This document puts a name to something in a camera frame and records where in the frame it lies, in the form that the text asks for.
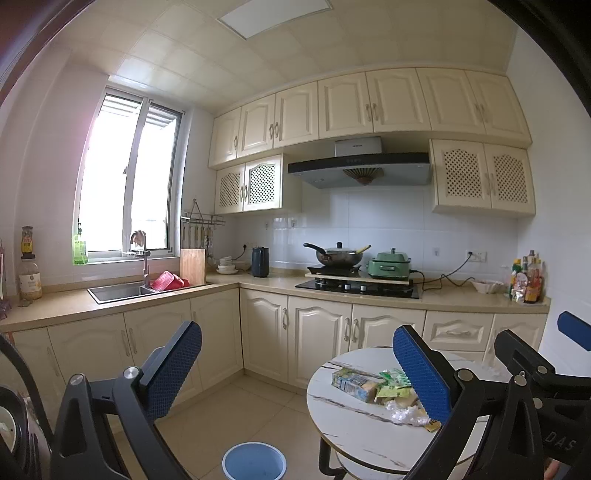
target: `metal bolt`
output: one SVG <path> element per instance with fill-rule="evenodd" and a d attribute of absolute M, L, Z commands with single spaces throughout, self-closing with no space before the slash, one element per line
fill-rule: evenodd
<path fill-rule="evenodd" d="M 135 378 L 138 376 L 139 370 L 137 367 L 129 367 L 123 372 L 123 376 L 127 379 Z"/>
<path fill-rule="evenodd" d="M 521 375 L 516 375 L 513 381 L 520 387 L 524 387 L 527 385 L 527 380 L 525 379 L 525 377 L 522 377 Z"/>
<path fill-rule="evenodd" d="M 78 385 L 84 380 L 84 375 L 76 374 L 70 379 L 70 385 Z"/>
<path fill-rule="evenodd" d="M 474 378 L 474 374 L 467 368 L 462 368 L 460 371 L 458 371 L 457 376 L 464 382 L 469 382 Z"/>

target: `round table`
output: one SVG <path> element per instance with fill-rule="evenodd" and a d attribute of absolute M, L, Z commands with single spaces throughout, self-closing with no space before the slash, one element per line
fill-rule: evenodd
<path fill-rule="evenodd" d="M 472 370 L 481 380 L 499 380 L 499 375 L 482 365 L 453 353 L 442 352 L 453 368 Z M 320 432 L 320 466 L 334 449 L 341 465 L 361 480 L 398 480 L 406 476 L 421 457 L 435 433 L 425 428 L 394 423 L 385 407 L 364 403 L 331 385 L 332 374 L 342 367 L 378 374 L 400 368 L 392 347 L 374 347 L 344 353 L 326 362 L 312 376 L 306 400 L 312 421 Z M 452 478 L 463 478 L 476 453 L 488 417 L 478 418 L 472 435 L 458 459 Z M 340 469 L 323 471 L 343 478 Z"/>

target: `window frame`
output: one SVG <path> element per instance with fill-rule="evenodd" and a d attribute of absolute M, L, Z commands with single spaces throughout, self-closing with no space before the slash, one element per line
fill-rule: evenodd
<path fill-rule="evenodd" d="M 148 241 L 148 249 L 151 252 L 151 258 L 167 258 L 173 257 L 176 250 L 176 216 L 178 214 L 178 202 L 174 202 L 174 197 L 178 196 L 181 186 L 176 184 L 174 181 L 175 179 L 182 179 L 182 175 L 179 175 L 177 170 L 182 168 L 183 162 L 180 159 L 180 156 L 183 155 L 182 148 L 180 146 L 183 144 L 183 139 L 180 137 L 183 135 L 185 136 L 187 132 L 184 128 L 184 122 L 186 121 L 186 111 L 179 107 L 178 105 L 173 105 L 170 102 L 161 99 L 154 99 L 150 95 L 142 95 L 142 93 L 135 93 L 128 91 L 122 88 L 120 85 L 111 86 L 107 85 L 105 90 L 103 91 L 102 96 L 100 97 L 100 101 L 97 105 L 95 110 L 95 114 L 93 120 L 90 125 L 90 129 L 86 138 L 85 150 L 84 155 L 82 158 L 82 162 L 80 163 L 80 170 L 78 173 L 78 185 L 76 188 L 76 203 L 75 203 L 75 212 L 76 215 L 74 216 L 73 222 L 73 229 L 72 234 L 76 234 L 78 231 L 78 222 L 80 218 L 80 197 L 82 194 L 82 180 L 84 178 L 84 170 L 85 170 L 85 163 L 86 163 L 86 153 L 89 149 L 89 142 L 90 136 L 92 134 L 92 129 L 95 125 L 96 118 L 100 113 L 100 109 L 105 101 L 107 95 L 112 95 L 120 98 L 125 98 L 127 100 L 133 100 L 136 102 L 141 103 L 141 107 L 139 110 L 136 130 L 134 134 L 134 139 L 132 141 L 132 147 L 129 152 L 129 161 L 128 165 L 125 169 L 125 172 L 122 174 L 126 175 L 125 178 L 125 194 L 124 194 L 124 204 L 123 204 L 123 225 L 122 225 L 122 238 L 121 238 L 121 249 L 117 250 L 103 250 L 103 251 L 88 251 L 87 256 L 89 263 L 101 263 L 101 262 L 114 262 L 114 261 L 131 261 L 136 260 L 136 258 L 130 254 L 128 251 L 124 250 L 124 247 L 129 242 L 131 237 L 131 204 L 133 200 L 133 192 L 134 192 L 134 184 L 135 184 L 135 168 L 137 165 L 138 159 L 138 151 L 139 151 L 139 142 L 141 140 L 141 135 L 144 130 L 145 121 L 148 116 L 148 110 L 150 106 L 154 106 L 155 108 L 160 108 L 166 110 L 167 112 L 173 113 L 178 116 L 178 121 L 176 125 L 176 132 L 174 136 L 174 145 L 173 145 L 173 153 L 170 162 L 170 173 L 168 178 L 168 200 L 167 200 L 167 247 L 165 248 L 150 248 L 150 243 Z"/>

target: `blue bucket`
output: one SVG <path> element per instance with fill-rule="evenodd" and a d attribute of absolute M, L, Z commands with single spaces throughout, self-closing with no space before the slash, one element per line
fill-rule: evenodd
<path fill-rule="evenodd" d="M 222 460 L 229 480 L 279 480 L 285 475 L 285 456 L 271 445 L 246 442 L 230 448 Z"/>

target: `tiled floor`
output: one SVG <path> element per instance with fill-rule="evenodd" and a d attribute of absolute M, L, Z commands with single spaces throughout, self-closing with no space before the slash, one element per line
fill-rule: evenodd
<path fill-rule="evenodd" d="M 318 470 L 320 437 L 306 399 L 251 377 L 240 377 L 213 395 L 158 424 L 170 449 L 197 479 L 226 480 L 221 461 L 237 443 L 265 442 L 287 459 L 284 480 L 329 480 Z M 122 434 L 116 436 L 133 480 L 145 476 Z"/>

